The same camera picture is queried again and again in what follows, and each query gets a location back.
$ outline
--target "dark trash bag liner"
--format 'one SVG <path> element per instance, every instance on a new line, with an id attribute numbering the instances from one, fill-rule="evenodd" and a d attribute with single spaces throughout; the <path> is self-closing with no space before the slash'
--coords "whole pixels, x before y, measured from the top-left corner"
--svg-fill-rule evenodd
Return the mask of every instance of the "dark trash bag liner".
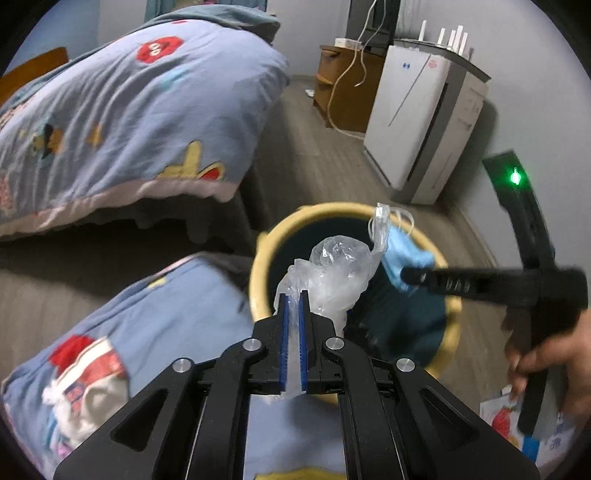
<path id="1" fill-rule="evenodd" d="M 365 220 L 333 217 L 306 225 L 278 248 L 271 261 L 267 283 L 271 303 L 294 260 L 309 259 L 312 248 L 335 235 L 356 238 L 373 248 Z M 380 264 L 368 289 L 347 315 L 345 338 L 377 358 L 392 361 L 406 357 L 426 367 L 437 353 L 446 325 L 444 297 L 423 290 L 410 296 L 399 293 Z"/>

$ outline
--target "pink trim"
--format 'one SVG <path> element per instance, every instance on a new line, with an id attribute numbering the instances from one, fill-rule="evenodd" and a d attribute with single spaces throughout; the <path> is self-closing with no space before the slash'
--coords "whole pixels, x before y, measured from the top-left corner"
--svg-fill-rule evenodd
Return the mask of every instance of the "pink trim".
<path id="1" fill-rule="evenodd" d="M 237 188 L 237 184 L 223 180 L 132 180 L 91 197 L 76 199 L 65 205 L 36 212 L 0 225 L 0 236 L 14 233 L 35 233 L 56 226 L 68 225 L 99 208 L 131 205 L 142 198 L 167 198 L 187 193 L 199 198 L 213 196 L 220 202 L 228 202 L 236 193 Z"/>

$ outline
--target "metal screw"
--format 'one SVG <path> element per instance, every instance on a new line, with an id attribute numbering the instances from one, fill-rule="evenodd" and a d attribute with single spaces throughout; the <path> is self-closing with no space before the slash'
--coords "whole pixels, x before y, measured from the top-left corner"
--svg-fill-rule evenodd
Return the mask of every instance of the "metal screw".
<path id="1" fill-rule="evenodd" d="M 326 348 L 328 348 L 330 350 L 340 350 L 344 346 L 345 346 L 345 342 L 343 341 L 343 339 L 338 338 L 338 337 L 332 337 L 326 341 Z"/>
<path id="2" fill-rule="evenodd" d="M 260 347 L 262 347 L 262 343 L 256 338 L 244 340 L 244 343 L 242 344 L 242 348 L 244 348 L 244 350 L 248 350 L 249 352 L 256 352 Z"/>
<path id="3" fill-rule="evenodd" d="M 396 362 L 396 367 L 401 372 L 412 372 L 414 370 L 414 362 L 410 358 L 401 358 Z"/>
<path id="4" fill-rule="evenodd" d="M 182 374 L 191 368 L 191 360 L 188 358 L 177 358 L 173 363 L 173 370 Z"/>

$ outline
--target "trash can rim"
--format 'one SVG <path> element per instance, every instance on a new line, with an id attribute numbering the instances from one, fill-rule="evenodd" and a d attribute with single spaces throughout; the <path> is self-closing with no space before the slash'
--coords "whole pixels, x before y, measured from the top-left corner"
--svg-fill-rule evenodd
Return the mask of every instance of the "trash can rim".
<path id="1" fill-rule="evenodd" d="M 275 253 L 290 235 L 306 225 L 324 218 L 344 216 L 369 220 L 374 213 L 375 207 L 361 203 L 320 203 L 299 208 L 298 211 L 278 223 L 271 232 L 262 233 L 256 246 L 256 256 L 252 263 L 248 292 L 254 321 L 257 322 L 272 315 L 267 296 L 267 275 Z M 394 225 L 402 225 L 403 230 L 406 232 L 411 229 L 411 225 L 405 220 L 399 223 L 396 215 L 390 215 L 390 219 Z M 433 253 L 436 268 L 447 268 L 445 257 L 424 233 L 415 228 L 411 233 L 411 237 L 418 247 Z M 446 297 L 445 305 L 446 329 L 435 356 L 426 368 L 427 372 L 434 378 L 437 378 L 451 361 L 460 341 L 459 316 L 462 311 L 462 301 L 458 297 Z"/>

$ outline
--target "wooden chair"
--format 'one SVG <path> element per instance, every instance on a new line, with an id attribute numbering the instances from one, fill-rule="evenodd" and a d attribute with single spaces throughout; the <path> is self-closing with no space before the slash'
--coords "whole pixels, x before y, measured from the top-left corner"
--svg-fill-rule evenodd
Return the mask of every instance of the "wooden chair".
<path id="1" fill-rule="evenodd" d="M 47 51 L 0 77 L 0 106 L 20 87 L 68 62 L 65 47 Z"/>

